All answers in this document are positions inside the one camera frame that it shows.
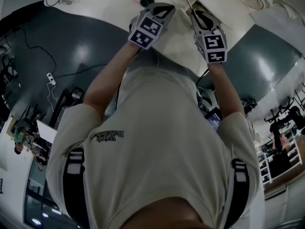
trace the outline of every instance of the black and white marker cube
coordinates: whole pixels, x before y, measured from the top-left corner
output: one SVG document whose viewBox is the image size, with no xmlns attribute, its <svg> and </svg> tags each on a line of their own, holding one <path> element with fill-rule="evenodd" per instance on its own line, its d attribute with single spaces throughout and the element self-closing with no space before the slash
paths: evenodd
<svg viewBox="0 0 305 229">
<path fill-rule="evenodd" d="M 155 21 L 150 14 L 140 15 L 132 25 L 128 40 L 149 49 L 157 41 L 162 28 L 163 25 Z"/>
<path fill-rule="evenodd" d="M 207 63 L 226 62 L 227 48 L 221 34 L 195 36 L 198 51 Z"/>
</svg>

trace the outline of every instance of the hair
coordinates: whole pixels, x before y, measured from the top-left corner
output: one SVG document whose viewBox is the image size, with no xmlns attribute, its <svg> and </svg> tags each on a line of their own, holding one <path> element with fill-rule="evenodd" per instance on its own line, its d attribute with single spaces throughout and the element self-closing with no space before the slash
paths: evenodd
<svg viewBox="0 0 305 229">
<path fill-rule="evenodd" d="M 14 151 L 15 151 L 15 153 L 18 154 L 18 155 L 21 154 L 21 152 L 17 150 L 17 147 L 16 147 L 16 146 L 15 146 L 15 148 L 14 148 Z"/>
</svg>

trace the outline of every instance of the white wall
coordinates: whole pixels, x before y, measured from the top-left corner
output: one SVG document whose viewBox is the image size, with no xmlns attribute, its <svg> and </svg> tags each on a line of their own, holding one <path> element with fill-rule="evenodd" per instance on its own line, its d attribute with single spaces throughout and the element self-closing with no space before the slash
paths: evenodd
<svg viewBox="0 0 305 229">
<path fill-rule="evenodd" d="M 0 147 L 1 150 L 6 150 L 7 161 L 7 169 L 0 169 L 0 178 L 3 179 L 0 213 L 2 217 L 22 229 L 27 228 L 23 225 L 23 203 L 33 156 L 26 150 L 23 150 L 20 155 L 14 152 L 14 141 L 6 134 L 9 122 L 11 122 L 11 118 L 7 121 L 0 136 Z"/>
</svg>

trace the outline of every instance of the power strip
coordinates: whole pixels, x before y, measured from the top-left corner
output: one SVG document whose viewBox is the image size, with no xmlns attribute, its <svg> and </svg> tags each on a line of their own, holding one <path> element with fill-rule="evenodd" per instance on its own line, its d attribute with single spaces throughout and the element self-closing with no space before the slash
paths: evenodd
<svg viewBox="0 0 305 229">
<path fill-rule="evenodd" d="M 47 77 L 52 85 L 56 85 L 56 81 L 51 73 L 47 73 Z"/>
</svg>

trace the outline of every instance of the black cable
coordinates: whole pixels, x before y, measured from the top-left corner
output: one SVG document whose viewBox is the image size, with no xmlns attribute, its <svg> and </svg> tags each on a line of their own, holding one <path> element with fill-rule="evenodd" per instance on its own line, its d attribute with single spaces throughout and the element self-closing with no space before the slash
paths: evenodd
<svg viewBox="0 0 305 229">
<path fill-rule="evenodd" d="M 46 0 L 46 4 L 47 4 L 48 7 L 54 7 L 57 3 L 59 3 L 59 0 L 57 0 L 56 3 L 50 5 L 50 4 L 48 4 L 48 0 Z"/>
<path fill-rule="evenodd" d="M 63 75 L 60 75 L 60 76 L 56 76 L 54 79 L 58 79 L 58 78 L 62 78 L 62 77 L 65 77 L 65 76 L 70 76 L 70 75 L 75 75 L 75 74 L 80 74 L 80 73 L 83 73 L 83 72 L 85 72 L 85 71 L 88 71 L 88 70 L 90 70 L 90 69 L 92 69 L 92 68 L 95 68 L 95 67 L 98 67 L 98 66 L 105 66 L 105 65 L 107 65 L 107 64 L 108 64 L 108 63 L 98 64 L 98 65 L 91 66 L 91 67 L 89 67 L 89 68 L 87 68 L 87 69 L 84 69 L 84 70 L 79 71 L 79 72 L 76 72 L 76 73 L 72 73 L 72 74 L 63 74 Z"/>
<path fill-rule="evenodd" d="M 9 44 L 9 41 L 8 41 L 8 39 L 6 37 L 5 37 L 5 41 L 6 41 L 7 45 L 11 48 L 11 46 Z"/>
<path fill-rule="evenodd" d="M 196 86 L 198 85 L 198 83 L 201 81 L 202 78 L 204 78 L 208 73 L 209 73 L 209 69 L 207 69 L 203 74 L 202 76 L 200 76 L 200 78 L 198 79 L 198 81 L 196 82 Z"/>
<path fill-rule="evenodd" d="M 25 44 L 27 45 L 27 47 L 28 47 L 29 49 L 40 48 L 41 50 L 45 51 L 45 52 L 51 57 L 51 59 L 52 59 L 53 62 L 54 62 L 54 68 L 53 68 L 53 71 L 52 71 L 51 74 L 54 74 L 57 65 L 56 65 L 56 62 L 55 62 L 53 56 L 52 56 L 47 50 L 45 50 L 44 48 L 42 48 L 42 47 L 40 47 L 40 46 L 33 46 L 33 47 L 30 47 L 30 46 L 28 45 L 28 42 L 27 42 L 27 34 L 26 34 L 25 30 L 24 30 L 23 28 L 20 28 L 20 30 L 23 31 L 23 34 L 24 34 L 24 42 L 25 42 Z"/>
<path fill-rule="evenodd" d="M 3 41 L 7 36 L 11 35 L 12 33 L 14 33 L 14 31 L 11 31 L 10 33 L 5 34 L 5 35 L 0 39 L 0 42 Z"/>
</svg>

